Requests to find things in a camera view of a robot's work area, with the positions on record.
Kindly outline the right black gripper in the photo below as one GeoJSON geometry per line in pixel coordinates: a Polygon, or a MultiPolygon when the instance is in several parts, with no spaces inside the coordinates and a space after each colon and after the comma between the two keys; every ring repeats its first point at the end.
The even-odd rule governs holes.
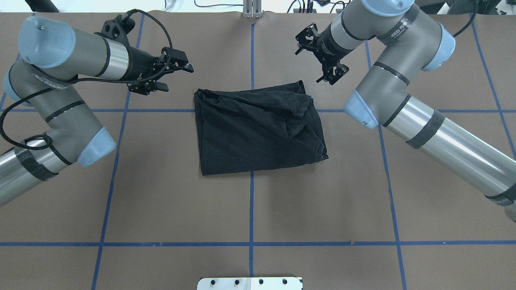
{"type": "Polygon", "coordinates": [[[340,63],[340,60],[351,53],[351,50],[337,44],[331,34],[330,27],[327,27],[323,32],[318,32],[317,25],[311,23],[300,31],[295,39],[298,42],[295,55],[299,55],[302,51],[309,51],[314,53],[320,62],[322,76],[316,80],[317,83],[324,81],[334,85],[350,71],[348,66],[340,63]]]}

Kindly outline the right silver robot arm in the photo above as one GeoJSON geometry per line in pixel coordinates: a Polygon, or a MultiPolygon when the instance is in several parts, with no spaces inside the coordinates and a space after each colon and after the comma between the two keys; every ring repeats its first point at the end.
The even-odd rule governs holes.
{"type": "Polygon", "coordinates": [[[318,81],[335,84],[348,72],[341,60],[371,39],[385,49],[343,106],[370,129],[382,126],[480,191],[515,221],[515,160],[408,92],[421,72],[435,71],[456,39],[414,0],[352,0],[323,31],[315,23],[295,40],[297,53],[321,64],[318,81]]]}

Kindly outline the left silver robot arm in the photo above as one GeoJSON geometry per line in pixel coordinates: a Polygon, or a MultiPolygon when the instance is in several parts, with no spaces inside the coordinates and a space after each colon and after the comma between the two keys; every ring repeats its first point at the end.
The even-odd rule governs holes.
{"type": "Polygon", "coordinates": [[[74,85],[83,81],[126,84],[129,92],[148,95],[169,90],[160,78],[176,71],[194,71],[186,53],[167,47],[152,56],[132,47],[127,35],[135,27],[133,9],[107,20],[96,33],[41,16],[24,20],[18,35],[20,59],[4,77],[3,87],[14,103],[1,114],[25,104],[33,107],[49,129],[16,141],[1,136],[12,148],[1,155],[1,205],[56,177],[66,167],[90,166],[116,143],[74,85]]]}

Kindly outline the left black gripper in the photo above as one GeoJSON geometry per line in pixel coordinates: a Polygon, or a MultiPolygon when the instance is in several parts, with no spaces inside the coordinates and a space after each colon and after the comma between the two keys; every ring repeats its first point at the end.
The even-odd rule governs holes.
{"type": "Polygon", "coordinates": [[[149,95],[156,91],[169,92],[167,84],[157,81],[162,75],[175,71],[195,71],[186,53],[175,48],[162,48],[158,57],[130,46],[126,49],[129,57],[126,81],[136,81],[127,83],[127,88],[132,93],[149,95]]]}

